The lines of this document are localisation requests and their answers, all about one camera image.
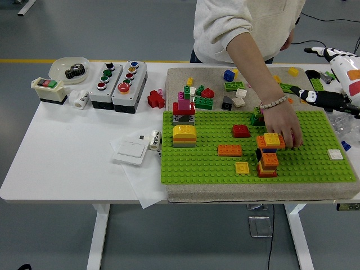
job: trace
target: transparent bowl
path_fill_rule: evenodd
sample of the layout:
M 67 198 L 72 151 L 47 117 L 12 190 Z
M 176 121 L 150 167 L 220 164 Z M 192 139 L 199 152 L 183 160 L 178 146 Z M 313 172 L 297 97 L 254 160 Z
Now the transparent bowl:
M 74 64 L 83 64 L 85 67 L 85 73 L 80 76 L 75 76 L 73 79 L 68 79 L 65 75 L 65 71 L 69 70 Z M 89 60 L 84 57 L 64 57 L 52 63 L 49 71 L 49 77 L 52 80 L 61 80 L 64 84 L 77 84 L 86 79 L 89 73 L 89 67 Z

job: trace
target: person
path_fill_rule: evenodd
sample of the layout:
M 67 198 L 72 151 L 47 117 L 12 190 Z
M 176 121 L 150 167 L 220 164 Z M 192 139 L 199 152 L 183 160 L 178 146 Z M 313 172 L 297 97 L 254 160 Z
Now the person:
M 264 109 L 269 133 L 287 147 L 302 144 L 299 119 L 266 64 L 287 49 L 305 0 L 197 0 L 190 62 L 234 63 Z

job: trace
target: beaded bracelet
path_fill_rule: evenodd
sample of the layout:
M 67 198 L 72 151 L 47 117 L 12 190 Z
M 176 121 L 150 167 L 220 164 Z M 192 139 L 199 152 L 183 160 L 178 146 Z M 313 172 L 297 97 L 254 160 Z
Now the beaded bracelet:
M 279 105 L 280 103 L 284 102 L 285 100 L 286 100 L 286 97 L 279 98 L 278 100 L 275 100 L 274 102 L 271 102 L 270 104 L 260 105 L 260 109 L 269 109 L 271 107 Z

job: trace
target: white sweater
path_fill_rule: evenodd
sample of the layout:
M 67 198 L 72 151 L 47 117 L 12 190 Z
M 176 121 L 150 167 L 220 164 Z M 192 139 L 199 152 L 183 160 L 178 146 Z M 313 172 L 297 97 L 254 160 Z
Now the white sweater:
M 226 47 L 249 32 L 264 60 L 279 53 L 305 0 L 197 0 L 194 51 L 204 63 L 233 63 Z

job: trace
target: green lego baseplate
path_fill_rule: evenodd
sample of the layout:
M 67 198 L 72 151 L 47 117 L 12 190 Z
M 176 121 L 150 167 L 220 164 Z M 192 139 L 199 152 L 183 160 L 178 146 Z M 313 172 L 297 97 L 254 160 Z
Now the green lego baseplate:
M 322 111 L 296 112 L 303 131 L 304 144 L 294 150 L 278 150 L 276 178 L 259 178 L 256 136 L 265 127 L 250 124 L 252 112 L 198 111 L 195 114 L 197 142 L 195 148 L 173 148 L 173 114 L 163 115 L 161 182 L 163 184 L 264 184 L 264 183 L 334 183 L 355 182 L 348 160 L 332 161 L 328 149 L 344 150 Z M 233 138 L 232 127 L 245 124 L 250 138 Z M 218 156 L 219 144 L 240 144 L 242 157 Z M 249 163 L 250 173 L 236 174 L 235 162 Z

